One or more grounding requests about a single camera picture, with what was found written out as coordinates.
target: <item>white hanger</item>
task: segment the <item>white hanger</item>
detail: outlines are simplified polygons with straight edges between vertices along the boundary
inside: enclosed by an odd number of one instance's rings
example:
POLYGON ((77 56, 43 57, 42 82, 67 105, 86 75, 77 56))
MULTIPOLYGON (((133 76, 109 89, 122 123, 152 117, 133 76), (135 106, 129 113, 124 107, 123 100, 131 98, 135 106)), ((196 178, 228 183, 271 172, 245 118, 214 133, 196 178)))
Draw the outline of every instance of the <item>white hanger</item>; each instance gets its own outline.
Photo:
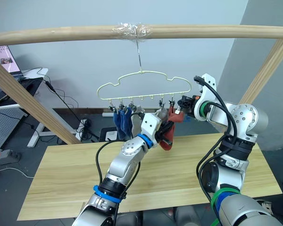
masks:
POLYGON ((137 46, 138 58, 139 58, 139 62, 140 62, 140 70, 139 70, 138 72, 134 72, 134 73, 130 73, 130 74, 125 74, 125 75, 119 77, 119 78, 117 79, 117 82, 118 82, 117 84, 113 84, 112 82, 108 82, 108 83, 106 83, 106 84, 104 84, 104 85, 101 85, 101 86, 97 89, 97 91, 96 91, 98 97, 99 97, 101 100, 109 100, 109 102, 111 102, 111 100, 116 100, 116 99, 118 99, 118 100, 131 99, 131 100, 133 100, 133 98, 140 98, 141 100, 143 100, 144 97, 150 97, 151 99, 153 99, 153 98, 156 97, 156 96, 164 97, 164 95, 172 95, 172 97, 173 97, 174 94, 181 94, 181 95, 183 95, 184 93, 188 93, 188 92, 191 91, 191 89, 192 89, 192 84, 191 84, 187 79, 184 79, 184 78, 181 78, 181 77, 176 77, 176 76, 173 77, 173 78, 171 78, 171 79, 168 79, 168 75, 165 74, 165 73, 162 73, 162 72, 143 71, 143 70, 142 70, 142 66, 141 66, 142 63, 141 63, 141 56, 140 56, 140 50, 139 50, 137 38, 136 38, 136 46, 137 46), (164 75, 164 76, 165 76, 165 79, 166 79, 167 81, 173 81, 174 79, 180 79, 180 80, 183 80, 183 81, 185 81, 186 83, 188 83, 189 86, 190 86, 190 88, 189 88, 188 90, 186 90, 186 91, 178 91, 178 92, 172 92, 172 93, 159 93, 159 94, 148 94, 148 95, 128 96, 128 97, 113 97, 113 98, 101 98, 101 97, 100 97, 99 92, 100 92, 100 90, 101 90, 103 87, 108 86, 108 85, 119 86, 119 85, 121 84, 121 80, 122 80, 123 78, 128 77, 128 76, 131 76, 131 75, 143 74, 143 73, 156 73, 156 74, 161 74, 161 75, 164 75))

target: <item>pegboard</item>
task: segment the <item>pegboard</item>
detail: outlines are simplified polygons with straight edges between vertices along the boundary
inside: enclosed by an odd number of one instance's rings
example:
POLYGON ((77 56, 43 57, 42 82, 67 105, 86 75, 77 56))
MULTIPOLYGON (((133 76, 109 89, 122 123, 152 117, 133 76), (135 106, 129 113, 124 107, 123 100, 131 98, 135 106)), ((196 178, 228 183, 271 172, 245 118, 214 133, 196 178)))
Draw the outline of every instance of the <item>pegboard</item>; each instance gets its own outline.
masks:
MULTIPOLYGON (((20 108, 2 109, 0 112, 19 119, 26 115, 20 108)), ((11 119, 3 114, 0 114, 0 148, 19 123, 18 119, 11 119)))

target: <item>wooden beam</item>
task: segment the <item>wooden beam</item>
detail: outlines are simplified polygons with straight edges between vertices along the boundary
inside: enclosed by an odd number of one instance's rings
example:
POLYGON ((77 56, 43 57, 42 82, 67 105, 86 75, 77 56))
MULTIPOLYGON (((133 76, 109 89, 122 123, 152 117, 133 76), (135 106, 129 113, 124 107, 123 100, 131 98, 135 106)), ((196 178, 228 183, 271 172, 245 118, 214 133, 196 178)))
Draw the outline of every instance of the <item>wooden beam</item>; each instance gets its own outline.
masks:
MULTIPOLYGON (((135 38, 133 29, 117 25, 57 27, 0 33, 0 46, 71 40, 135 38)), ((257 25, 139 25, 137 34, 146 39, 263 38, 283 39, 283 26, 257 25)))
POLYGON ((240 100, 240 104, 251 104, 256 99, 260 91, 266 85, 270 77, 274 74, 279 64, 282 62, 282 60, 283 40, 278 40, 271 49, 269 55, 267 56, 253 82, 250 84, 247 91, 240 100))
POLYGON ((80 144, 52 114, 30 95, 14 78, 0 65, 0 88, 29 112, 36 120, 54 132, 67 144, 80 144))

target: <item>blue sock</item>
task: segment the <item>blue sock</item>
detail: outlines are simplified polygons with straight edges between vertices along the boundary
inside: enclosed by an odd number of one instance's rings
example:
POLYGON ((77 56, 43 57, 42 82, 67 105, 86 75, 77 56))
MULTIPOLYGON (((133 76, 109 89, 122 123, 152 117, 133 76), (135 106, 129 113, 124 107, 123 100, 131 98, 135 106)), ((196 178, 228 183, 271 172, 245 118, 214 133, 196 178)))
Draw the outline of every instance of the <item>blue sock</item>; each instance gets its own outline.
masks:
POLYGON ((121 111, 122 124, 121 129, 128 137, 131 137, 132 121, 131 121, 132 110, 130 107, 127 108, 127 111, 121 111))
POLYGON ((126 134, 121 129, 122 127, 121 111, 122 110, 119 110, 118 112, 113 113, 113 122, 115 126, 117 127, 118 138, 120 140, 123 140, 126 137, 126 134))

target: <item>laptop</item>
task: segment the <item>laptop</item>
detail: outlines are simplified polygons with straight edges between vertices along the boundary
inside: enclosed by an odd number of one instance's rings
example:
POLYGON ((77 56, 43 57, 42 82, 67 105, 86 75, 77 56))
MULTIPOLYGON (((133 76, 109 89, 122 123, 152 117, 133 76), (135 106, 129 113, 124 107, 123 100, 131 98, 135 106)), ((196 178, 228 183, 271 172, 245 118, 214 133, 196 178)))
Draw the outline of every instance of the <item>laptop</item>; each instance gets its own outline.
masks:
MULTIPOLYGON (((23 77, 13 55, 8 46, 0 46, 0 64, 9 72, 17 81, 23 77)), ((0 101, 5 99, 7 95, 0 89, 0 101)))

